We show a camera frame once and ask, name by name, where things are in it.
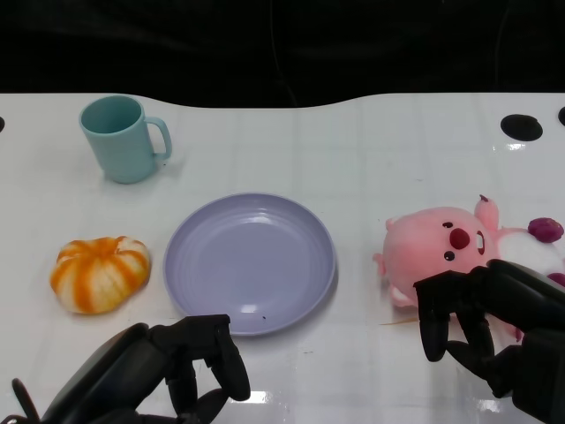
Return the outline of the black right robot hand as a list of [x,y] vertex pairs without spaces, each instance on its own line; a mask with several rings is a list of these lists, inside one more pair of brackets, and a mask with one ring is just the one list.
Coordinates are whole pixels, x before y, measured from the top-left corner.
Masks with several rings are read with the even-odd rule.
[[[449,353],[497,398],[544,423],[564,421],[564,288],[521,265],[491,260],[414,284],[422,345],[431,362]],[[490,314],[520,330],[521,344],[493,348]]]

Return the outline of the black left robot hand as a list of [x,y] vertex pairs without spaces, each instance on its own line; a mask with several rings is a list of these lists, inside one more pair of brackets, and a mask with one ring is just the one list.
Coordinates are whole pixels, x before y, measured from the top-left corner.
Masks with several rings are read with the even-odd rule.
[[[174,416],[139,405],[166,383]],[[228,399],[251,395],[225,314],[170,326],[138,323],[99,347],[59,391],[44,423],[210,423]]]

